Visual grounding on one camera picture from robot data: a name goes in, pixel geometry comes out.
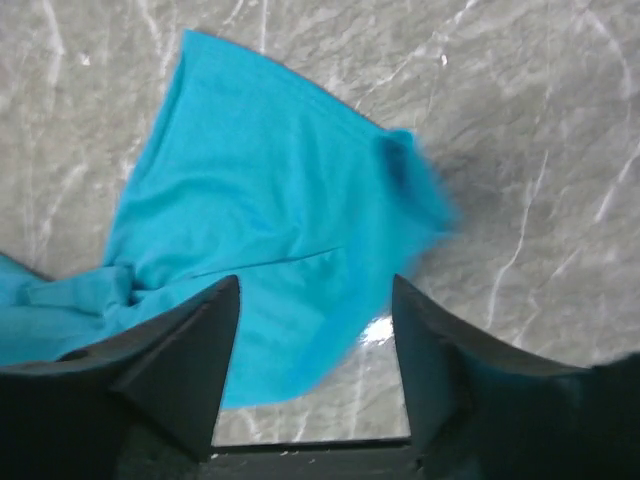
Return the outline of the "turquoise t-shirt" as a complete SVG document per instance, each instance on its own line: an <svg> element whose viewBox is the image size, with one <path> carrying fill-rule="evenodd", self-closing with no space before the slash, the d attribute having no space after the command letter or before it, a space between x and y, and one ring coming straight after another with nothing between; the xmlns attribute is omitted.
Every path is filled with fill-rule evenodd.
<svg viewBox="0 0 640 480"><path fill-rule="evenodd" d="M394 276L455 220L413 133L188 30L102 265L47 281L2 259L1 362L59 359L234 275L240 320L222 404L288 401L341 362Z"/></svg>

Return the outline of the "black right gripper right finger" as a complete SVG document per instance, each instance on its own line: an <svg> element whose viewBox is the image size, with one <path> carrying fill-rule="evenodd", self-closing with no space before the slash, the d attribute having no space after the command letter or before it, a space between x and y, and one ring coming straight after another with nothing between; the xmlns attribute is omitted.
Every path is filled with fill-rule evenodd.
<svg viewBox="0 0 640 480"><path fill-rule="evenodd" d="M635 479L639 357L578 367L497 339L403 277L396 354L426 479Z"/></svg>

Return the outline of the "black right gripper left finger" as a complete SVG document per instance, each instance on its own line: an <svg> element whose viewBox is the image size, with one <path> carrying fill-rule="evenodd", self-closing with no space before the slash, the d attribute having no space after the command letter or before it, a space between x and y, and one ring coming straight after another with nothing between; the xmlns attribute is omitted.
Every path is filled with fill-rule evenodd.
<svg viewBox="0 0 640 480"><path fill-rule="evenodd" d="M239 313L230 275L56 361L2 368L2 478L111 479L134 424L207 461Z"/></svg>

